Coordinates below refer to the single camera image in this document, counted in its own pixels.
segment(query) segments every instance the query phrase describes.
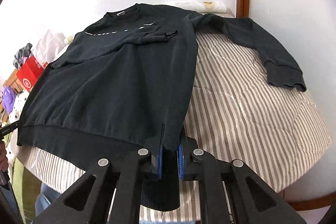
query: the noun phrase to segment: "sweatshirt cuff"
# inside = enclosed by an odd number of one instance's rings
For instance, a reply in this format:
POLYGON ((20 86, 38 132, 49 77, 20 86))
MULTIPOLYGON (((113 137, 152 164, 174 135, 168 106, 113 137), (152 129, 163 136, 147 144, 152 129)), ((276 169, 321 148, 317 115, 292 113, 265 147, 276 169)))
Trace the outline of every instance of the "sweatshirt cuff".
POLYGON ((296 88, 302 92, 307 90, 301 70, 288 66, 277 66, 270 61, 265 63, 265 68, 267 71, 267 82, 270 85, 285 89, 296 88))

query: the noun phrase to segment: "bed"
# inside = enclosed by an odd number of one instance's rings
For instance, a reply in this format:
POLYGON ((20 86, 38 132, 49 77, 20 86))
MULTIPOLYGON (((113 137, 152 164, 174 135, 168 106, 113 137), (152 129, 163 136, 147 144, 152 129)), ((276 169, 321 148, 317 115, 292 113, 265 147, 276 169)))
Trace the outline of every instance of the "bed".
MULTIPOLYGON (((236 17, 246 17, 249 0, 236 0, 236 17)), ((218 14, 232 17, 230 14, 218 14)), ((205 29, 197 33, 199 52, 186 134, 224 161, 242 159, 279 192, 303 176, 331 144, 325 122, 309 92, 269 86, 258 54, 205 29)), ((7 84, 22 85, 11 76, 7 84)), ((39 180, 64 192, 83 173, 73 164, 36 147, 11 146, 39 180)), ((196 182, 180 182, 181 206, 159 212, 141 206, 140 219, 179 222, 200 219, 196 182)))

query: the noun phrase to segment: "green cloth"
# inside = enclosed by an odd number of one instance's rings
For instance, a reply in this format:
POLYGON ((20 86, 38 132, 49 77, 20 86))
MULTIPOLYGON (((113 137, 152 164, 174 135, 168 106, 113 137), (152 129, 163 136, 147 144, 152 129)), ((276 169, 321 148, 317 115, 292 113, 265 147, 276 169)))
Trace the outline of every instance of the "green cloth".
POLYGON ((12 134, 13 134, 13 132, 7 134, 7 135, 3 138, 3 141, 4 141, 5 144, 6 144, 6 147, 7 147, 8 143, 9 143, 9 141, 11 140, 12 134))
POLYGON ((14 162, 12 188, 23 221, 30 224, 35 218, 35 202, 41 191, 41 182, 18 159, 14 162))

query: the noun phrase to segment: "red bag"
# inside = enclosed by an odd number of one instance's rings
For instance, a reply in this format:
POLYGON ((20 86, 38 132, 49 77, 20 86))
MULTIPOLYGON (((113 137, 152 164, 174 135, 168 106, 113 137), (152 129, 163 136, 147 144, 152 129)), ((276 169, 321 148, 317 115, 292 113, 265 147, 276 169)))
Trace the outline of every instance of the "red bag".
POLYGON ((42 74, 44 68, 38 63, 34 56, 29 57, 23 66, 16 73, 16 77, 21 81, 24 88, 31 92, 37 82, 37 79, 42 74))

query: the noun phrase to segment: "white plastic bag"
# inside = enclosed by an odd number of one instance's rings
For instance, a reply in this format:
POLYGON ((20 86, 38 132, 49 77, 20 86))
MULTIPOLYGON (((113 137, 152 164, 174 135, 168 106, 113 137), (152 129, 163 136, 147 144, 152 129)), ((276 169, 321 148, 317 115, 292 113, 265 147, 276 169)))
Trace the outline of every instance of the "white plastic bag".
POLYGON ((67 45, 64 39, 63 33, 52 34, 50 30, 47 30, 43 37, 32 46, 31 52, 36 60, 46 67, 67 45))

